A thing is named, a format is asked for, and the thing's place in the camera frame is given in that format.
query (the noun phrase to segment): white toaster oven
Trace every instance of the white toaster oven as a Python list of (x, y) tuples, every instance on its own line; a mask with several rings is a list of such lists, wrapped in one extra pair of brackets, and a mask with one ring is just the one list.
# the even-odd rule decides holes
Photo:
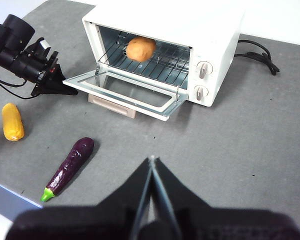
[[(111, 14), (96, 6), (82, 19), (96, 70), (63, 83), (124, 115), (132, 110), (166, 121), (186, 100), (210, 107), (233, 60), (242, 16), (233, 1), (146, 11), (127, 7)], [(135, 36), (156, 41), (145, 62), (126, 56)]]

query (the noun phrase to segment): oven knob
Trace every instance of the oven knob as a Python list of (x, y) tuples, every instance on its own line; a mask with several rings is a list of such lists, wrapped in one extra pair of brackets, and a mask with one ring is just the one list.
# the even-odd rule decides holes
[(207, 61), (200, 61), (196, 67), (199, 70), (199, 78), (201, 79), (204, 79), (207, 74), (211, 74), (213, 71), (212, 65)]
[(198, 101), (201, 101), (201, 99), (206, 97), (209, 93), (206, 87), (200, 85), (194, 88), (194, 92), (195, 92), (196, 99)]

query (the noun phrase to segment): oven door glass window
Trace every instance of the oven door glass window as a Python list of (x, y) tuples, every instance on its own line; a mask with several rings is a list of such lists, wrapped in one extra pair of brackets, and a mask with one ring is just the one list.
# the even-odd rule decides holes
[(87, 72), (63, 83), (163, 121), (188, 98), (108, 71)]

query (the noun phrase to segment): potato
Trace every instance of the potato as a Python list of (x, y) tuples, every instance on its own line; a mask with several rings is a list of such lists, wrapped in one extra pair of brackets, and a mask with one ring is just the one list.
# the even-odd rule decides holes
[(152, 56), (155, 50), (155, 40), (143, 36), (137, 36), (133, 38), (126, 47), (126, 55), (131, 60), (144, 62)]

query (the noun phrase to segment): eggplant green stem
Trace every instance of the eggplant green stem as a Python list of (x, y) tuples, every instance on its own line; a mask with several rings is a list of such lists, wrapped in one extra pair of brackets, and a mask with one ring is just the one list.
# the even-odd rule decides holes
[(49, 188), (46, 187), (44, 189), (44, 192), (43, 192), (42, 197), (40, 198), (40, 200), (42, 202), (46, 202), (46, 201), (48, 201), (49, 199), (51, 199), (51, 198), (53, 198), (55, 196), (56, 195), (54, 195), (54, 193), (51, 191), (51, 189), (49, 189)]

